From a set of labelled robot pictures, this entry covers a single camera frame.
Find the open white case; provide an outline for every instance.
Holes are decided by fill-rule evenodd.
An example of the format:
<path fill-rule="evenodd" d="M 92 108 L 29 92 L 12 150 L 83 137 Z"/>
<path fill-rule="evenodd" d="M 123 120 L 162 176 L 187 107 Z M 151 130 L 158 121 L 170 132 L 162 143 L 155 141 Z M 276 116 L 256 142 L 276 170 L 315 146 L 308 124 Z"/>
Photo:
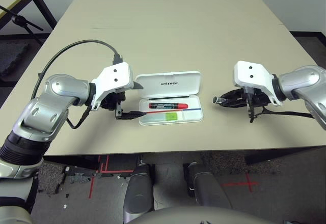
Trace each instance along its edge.
<path fill-rule="evenodd" d="M 199 71 L 171 72 L 158 74 L 142 74 L 136 77 L 136 82 L 144 89 L 138 90 L 142 98 L 140 111 L 162 111 L 164 109 L 149 108 L 150 103 L 186 103 L 187 109 L 147 114 L 139 118 L 143 126 L 173 123 L 198 122 L 203 119 L 199 97 L 201 74 Z"/>

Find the blue line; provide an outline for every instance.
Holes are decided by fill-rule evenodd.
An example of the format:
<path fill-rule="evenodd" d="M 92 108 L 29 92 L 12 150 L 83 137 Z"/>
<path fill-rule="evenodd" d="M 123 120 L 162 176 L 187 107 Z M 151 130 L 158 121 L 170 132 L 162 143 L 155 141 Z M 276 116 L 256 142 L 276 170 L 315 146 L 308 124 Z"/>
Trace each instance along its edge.
<path fill-rule="evenodd" d="M 201 108 L 185 108 L 185 109 L 183 109 L 183 111 L 185 111 L 185 110 L 201 110 Z"/>

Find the red marker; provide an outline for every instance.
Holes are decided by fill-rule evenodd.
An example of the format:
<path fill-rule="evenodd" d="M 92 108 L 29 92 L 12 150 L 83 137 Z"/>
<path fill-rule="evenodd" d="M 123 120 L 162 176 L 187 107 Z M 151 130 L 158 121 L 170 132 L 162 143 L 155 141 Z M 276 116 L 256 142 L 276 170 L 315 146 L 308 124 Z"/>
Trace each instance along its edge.
<path fill-rule="evenodd" d="M 186 103 L 150 103 L 149 108 L 154 109 L 186 109 L 188 104 Z"/>

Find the table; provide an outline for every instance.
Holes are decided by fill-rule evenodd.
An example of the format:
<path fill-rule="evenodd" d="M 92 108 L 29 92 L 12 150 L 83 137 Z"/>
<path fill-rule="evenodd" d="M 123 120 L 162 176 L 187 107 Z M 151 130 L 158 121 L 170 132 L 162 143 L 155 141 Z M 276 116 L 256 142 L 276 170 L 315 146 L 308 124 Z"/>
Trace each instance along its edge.
<path fill-rule="evenodd" d="M 315 64 L 262 0 L 74 0 L 0 110 L 6 118 L 1 141 L 28 103 L 37 73 L 64 46 L 82 39 L 113 45 L 134 76 L 198 70 L 204 119 L 198 123 L 141 126 L 115 120 L 112 111 L 93 112 L 77 130 L 66 123 L 47 155 L 270 149 L 324 145 L 324 131 L 312 119 L 264 115 L 249 123 L 245 108 L 215 106 L 212 98 L 234 89 L 239 60 L 263 64 L 271 73 Z M 91 81 L 113 54 L 83 44 L 64 53 L 46 76 L 66 73 Z M 137 110 L 137 91 L 127 91 L 125 111 Z M 303 101 L 272 110 L 306 112 Z M 85 107 L 72 107 L 74 124 Z"/>

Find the red tape mark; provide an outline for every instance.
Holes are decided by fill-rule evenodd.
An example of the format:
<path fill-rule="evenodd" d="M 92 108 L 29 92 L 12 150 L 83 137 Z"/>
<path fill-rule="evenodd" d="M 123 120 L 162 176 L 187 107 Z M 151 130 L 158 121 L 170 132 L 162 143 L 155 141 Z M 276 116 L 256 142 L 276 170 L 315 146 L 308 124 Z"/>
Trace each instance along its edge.
<path fill-rule="evenodd" d="M 106 156 L 106 162 L 105 162 L 105 171 L 103 170 L 104 163 L 101 163 L 101 168 L 100 168 L 100 173 L 111 173 L 111 174 L 116 174 L 116 173 L 133 173 L 133 170 L 122 170 L 122 171 L 108 171 L 108 162 L 109 162 L 110 156 Z M 98 156 L 97 162 L 100 163 L 101 161 L 101 155 Z M 91 180 L 91 188 L 90 188 L 90 194 L 88 195 L 88 198 L 92 198 L 92 191 L 93 191 L 93 185 L 94 185 L 94 177 L 92 177 Z"/>
<path fill-rule="evenodd" d="M 258 186 L 258 182 L 230 182 L 222 184 L 222 187 L 237 187 L 237 186 Z"/>
<path fill-rule="evenodd" d="M 253 192 L 253 190 L 251 188 L 250 178 L 249 178 L 248 172 L 246 172 L 246 179 L 247 179 L 247 183 L 248 183 L 249 192 Z"/>
<path fill-rule="evenodd" d="M 93 184 L 94 184 L 94 177 L 92 177 L 92 181 L 91 181 L 90 194 L 88 195 L 88 198 L 89 198 L 89 199 L 92 198 Z"/>
<path fill-rule="evenodd" d="M 97 162 L 100 162 L 100 160 L 101 160 L 101 156 L 99 155 L 98 159 L 97 159 Z M 93 185 L 94 185 L 94 177 L 92 177 L 92 180 L 91 180 L 90 194 L 88 195 L 89 199 L 92 198 Z"/>
<path fill-rule="evenodd" d="M 251 186 L 258 186 L 258 182 L 251 182 L 248 173 L 246 173 L 246 179 L 247 182 L 230 182 L 230 183 L 222 184 L 222 187 L 248 186 L 249 192 L 253 192 Z"/>

